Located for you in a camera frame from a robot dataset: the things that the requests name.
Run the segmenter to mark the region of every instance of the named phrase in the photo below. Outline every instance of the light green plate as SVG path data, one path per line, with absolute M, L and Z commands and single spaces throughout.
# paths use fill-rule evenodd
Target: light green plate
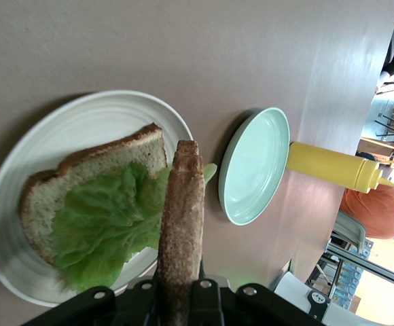
M 219 201 L 229 220 L 245 225 L 268 206 L 285 171 L 289 124 L 275 107 L 249 117 L 230 141 L 219 171 Z

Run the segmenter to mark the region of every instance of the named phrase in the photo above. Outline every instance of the plate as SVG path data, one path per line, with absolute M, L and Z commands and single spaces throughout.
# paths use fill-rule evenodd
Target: plate
M 168 163 L 177 141 L 192 135 L 180 115 L 160 99 L 141 92 L 113 90 L 76 99 L 51 112 L 16 144 L 0 168 L 0 281 L 34 304 L 56 306 L 76 293 L 28 244 L 17 211 L 20 190 L 29 175 L 56 168 L 69 153 L 132 134 L 155 122 L 163 129 Z M 152 268 L 158 256 L 143 249 L 124 265 L 112 285 L 115 292 Z
M 268 206 L 285 171 L 289 151 L 286 115 L 271 107 L 235 132 L 219 170 L 219 201 L 236 225 L 254 221 Z

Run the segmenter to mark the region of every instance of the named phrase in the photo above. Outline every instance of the gray tabletop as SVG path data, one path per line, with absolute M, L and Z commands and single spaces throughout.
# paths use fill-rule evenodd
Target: gray tabletop
M 354 154 L 394 24 L 394 0 L 0 1 L 0 165 L 42 117 L 83 94 L 138 90 L 186 121 L 221 163 L 250 109 L 279 107 L 291 140 Z M 207 190 L 204 266 L 233 288 L 290 259 L 306 280 L 342 188 L 286 171 L 268 208 L 238 227 Z M 0 283 L 0 325 L 47 308 Z

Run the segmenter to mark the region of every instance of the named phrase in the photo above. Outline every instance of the yellow squeeze bottle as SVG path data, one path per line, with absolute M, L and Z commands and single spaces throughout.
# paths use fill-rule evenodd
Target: yellow squeeze bottle
M 294 142 L 289 146 L 286 168 L 367 194 L 378 184 L 394 187 L 382 178 L 380 164 L 365 158 Z

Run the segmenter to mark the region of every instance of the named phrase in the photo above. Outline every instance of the green lettuce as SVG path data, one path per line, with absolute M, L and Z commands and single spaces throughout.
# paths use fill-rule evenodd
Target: green lettuce
M 206 183 L 216 170 L 215 164 L 205 166 Z M 133 162 L 118 175 L 99 176 L 67 193 L 51 237 L 54 267 L 73 290 L 110 287 L 133 253 L 158 249 L 170 171 L 152 178 L 146 166 Z

